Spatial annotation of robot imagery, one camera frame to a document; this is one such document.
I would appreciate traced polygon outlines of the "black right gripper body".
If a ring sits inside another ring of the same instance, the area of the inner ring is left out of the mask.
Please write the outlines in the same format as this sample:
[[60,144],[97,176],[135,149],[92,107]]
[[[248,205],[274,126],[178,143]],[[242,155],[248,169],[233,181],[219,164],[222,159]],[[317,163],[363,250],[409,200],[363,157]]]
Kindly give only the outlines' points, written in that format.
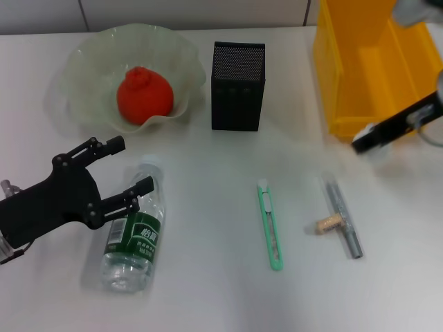
[[419,132],[423,127],[442,117],[442,101],[435,91],[408,108],[407,125]]

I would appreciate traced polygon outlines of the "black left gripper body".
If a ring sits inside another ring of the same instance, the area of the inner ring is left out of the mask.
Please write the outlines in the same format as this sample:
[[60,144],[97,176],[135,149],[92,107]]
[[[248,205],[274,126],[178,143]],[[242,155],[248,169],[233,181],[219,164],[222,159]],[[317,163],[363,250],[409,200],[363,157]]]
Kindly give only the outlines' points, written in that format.
[[87,165],[60,155],[49,177],[1,201],[1,233],[19,248],[70,222],[102,226],[101,197]]

